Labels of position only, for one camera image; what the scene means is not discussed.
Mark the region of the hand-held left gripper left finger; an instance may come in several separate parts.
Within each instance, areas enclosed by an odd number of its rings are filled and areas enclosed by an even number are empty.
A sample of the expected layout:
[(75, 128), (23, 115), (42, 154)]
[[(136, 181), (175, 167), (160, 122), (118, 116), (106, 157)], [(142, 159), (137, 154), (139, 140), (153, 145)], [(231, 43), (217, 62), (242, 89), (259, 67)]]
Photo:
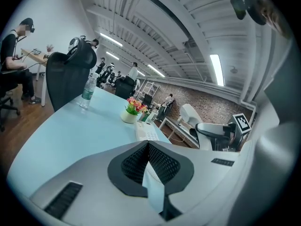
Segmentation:
[(110, 161), (137, 142), (84, 157), (53, 176), (30, 197), (45, 210), (68, 183), (81, 185), (75, 200), (62, 217), (72, 226), (146, 226), (151, 215), (148, 200), (127, 196), (108, 177)]

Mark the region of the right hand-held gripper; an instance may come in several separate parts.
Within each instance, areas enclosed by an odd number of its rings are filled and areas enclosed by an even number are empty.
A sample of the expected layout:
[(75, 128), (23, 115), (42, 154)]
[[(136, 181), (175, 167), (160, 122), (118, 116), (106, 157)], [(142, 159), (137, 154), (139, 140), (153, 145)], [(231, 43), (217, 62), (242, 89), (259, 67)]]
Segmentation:
[(213, 151), (238, 152), (243, 144), (244, 136), (252, 130), (243, 113), (232, 115), (227, 125), (198, 123), (189, 130), (190, 135), (211, 137)]

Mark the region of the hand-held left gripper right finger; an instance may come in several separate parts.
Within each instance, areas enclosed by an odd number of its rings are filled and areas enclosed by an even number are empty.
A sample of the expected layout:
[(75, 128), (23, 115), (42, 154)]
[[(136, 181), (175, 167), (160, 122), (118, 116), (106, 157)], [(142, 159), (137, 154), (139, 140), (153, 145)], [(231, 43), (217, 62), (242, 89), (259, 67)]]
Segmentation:
[(232, 203), (223, 179), (237, 153), (188, 149), (160, 141), (148, 142), (148, 197), (161, 223), (227, 226)]

